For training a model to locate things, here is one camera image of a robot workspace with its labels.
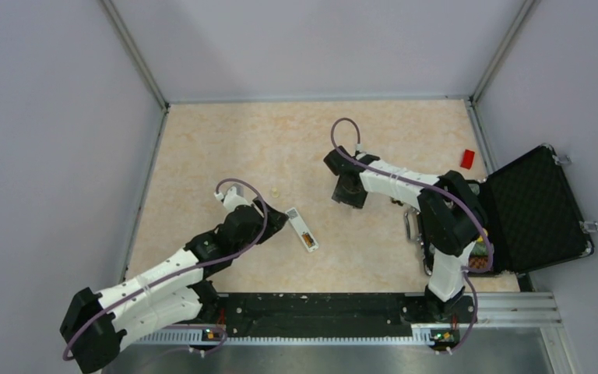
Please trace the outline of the black poker chip case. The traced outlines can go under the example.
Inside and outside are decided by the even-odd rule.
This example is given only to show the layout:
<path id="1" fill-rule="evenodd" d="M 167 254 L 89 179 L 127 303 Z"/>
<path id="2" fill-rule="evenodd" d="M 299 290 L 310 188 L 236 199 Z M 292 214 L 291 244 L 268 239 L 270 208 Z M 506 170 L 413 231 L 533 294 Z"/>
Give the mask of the black poker chip case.
<path id="1" fill-rule="evenodd" d="M 563 167 L 554 149 L 540 145 L 492 173 L 484 182 L 457 171 L 439 175 L 437 187 L 464 203 L 483 221 L 494 247 L 471 252 L 469 265 L 478 277 L 528 273 L 591 256 L 595 245 L 586 230 Z"/>

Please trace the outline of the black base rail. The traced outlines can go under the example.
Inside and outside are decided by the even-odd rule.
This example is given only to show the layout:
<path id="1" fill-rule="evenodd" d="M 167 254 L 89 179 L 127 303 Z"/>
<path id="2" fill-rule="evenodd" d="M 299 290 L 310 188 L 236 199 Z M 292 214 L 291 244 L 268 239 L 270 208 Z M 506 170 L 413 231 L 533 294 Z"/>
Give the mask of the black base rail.
<path id="1" fill-rule="evenodd" d="M 225 326 L 232 338 L 383 338 L 472 318 L 473 299 L 465 295 L 442 304 L 404 293 L 230 293 L 211 298 L 190 322 Z"/>

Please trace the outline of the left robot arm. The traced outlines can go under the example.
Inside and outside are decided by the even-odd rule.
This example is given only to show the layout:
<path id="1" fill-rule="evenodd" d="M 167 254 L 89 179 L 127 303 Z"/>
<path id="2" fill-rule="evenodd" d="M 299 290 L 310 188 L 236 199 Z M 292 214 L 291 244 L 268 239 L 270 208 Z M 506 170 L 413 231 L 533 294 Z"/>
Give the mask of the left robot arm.
<path id="1" fill-rule="evenodd" d="M 63 359 L 74 361 L 83 373 L 94 373 L 166 326 L 214 319 L 219 302 L 209 277 L 288 221 L 260 199 L 251 204 L 239 199 L 227 210 L 222 224 L 196 235 L 156 266 L 110 288 L 75 293 L 59 329 L 66 342 Z"/>

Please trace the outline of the white remote control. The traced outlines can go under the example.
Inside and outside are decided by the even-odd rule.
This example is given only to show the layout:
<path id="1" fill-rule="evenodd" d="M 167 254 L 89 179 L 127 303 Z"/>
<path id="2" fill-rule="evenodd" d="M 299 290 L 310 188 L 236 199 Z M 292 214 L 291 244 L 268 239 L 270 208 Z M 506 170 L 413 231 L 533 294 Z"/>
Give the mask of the white remote control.
<path id="1" fill-rule="evenodd" d="M 288 222 L 290 223 L 291 227 L 296 232 L 297 236 L 301 240 L 301 243 L 304 246 L 304 248 L 307 250 L 307 252 L 311 253 L 311 252 L 314 252 L 315 250 L 317 250 L 319 248 L 319 243 L 316 240 L 313 233 L 311 232 L 311 230 L 309 229 L 309 227 L 307 226 L 303 217 L 299 214 L 298 210 L 295 207 L 292 207 L 289 210 L 287 210 L 285 212 L 285 214 L 288 217 Z M 309 233 L 309 235 L 313 238 L 313 241 L 315 243 L 313 247 L 308 248 L 306 246 L 306 243 L 304 242 L 304 239 L 302 238 L 302 235 L 304 233 Z"/>

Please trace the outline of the orange AAA battery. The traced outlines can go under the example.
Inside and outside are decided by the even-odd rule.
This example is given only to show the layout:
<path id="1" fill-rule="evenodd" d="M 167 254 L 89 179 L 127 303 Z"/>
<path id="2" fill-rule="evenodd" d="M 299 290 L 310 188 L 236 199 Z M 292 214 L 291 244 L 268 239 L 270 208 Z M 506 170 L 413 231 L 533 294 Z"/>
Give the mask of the orange AAA battery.
<path id="1" fill-rule="evenodd" d="M 308 248 L 311 248 L 314 246 L 315 243 L 313 241 L 313 238 L 309 235 L 309 233 L 304 233 L 302 235 L 302 238 L 304 239 L 304 242 L 306 243 L 306 246 Z"/>

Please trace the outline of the red small block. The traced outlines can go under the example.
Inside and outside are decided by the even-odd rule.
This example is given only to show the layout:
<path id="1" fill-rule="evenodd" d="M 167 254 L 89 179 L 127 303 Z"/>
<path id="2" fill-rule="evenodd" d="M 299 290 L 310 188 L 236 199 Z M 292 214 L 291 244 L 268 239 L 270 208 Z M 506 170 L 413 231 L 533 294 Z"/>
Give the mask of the red small block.
<path id="1" fill-rule="evenodd" d="M 476 152 L 473 150 L 465 149 L 463 151 L 462 159 L 460 161 L 460 167 L 466 170 L 470 170 L 473 167 L 476 157 Z"/>

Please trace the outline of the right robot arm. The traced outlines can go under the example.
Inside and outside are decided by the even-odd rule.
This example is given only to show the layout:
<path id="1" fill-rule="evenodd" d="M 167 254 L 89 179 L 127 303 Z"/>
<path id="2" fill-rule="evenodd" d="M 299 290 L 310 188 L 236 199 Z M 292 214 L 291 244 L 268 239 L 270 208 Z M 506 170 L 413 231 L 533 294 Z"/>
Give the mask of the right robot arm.
<path id="1" fill-rule="evenodd" d="M 341 146 L 323 161 L 338 178 L 334 201 L 360 209 L 368 194 L 377 193 L 417 211 L 420 239 L 425 249 L 434 251 L 424 291 L 425 309 L 432 319 L 446 321 L 463 295 L 477 241 L 493 249 L 484 229 L 487 214 L 468 181 L 456 171 L 426 175 L 369 153 L 351 156 Z"/>

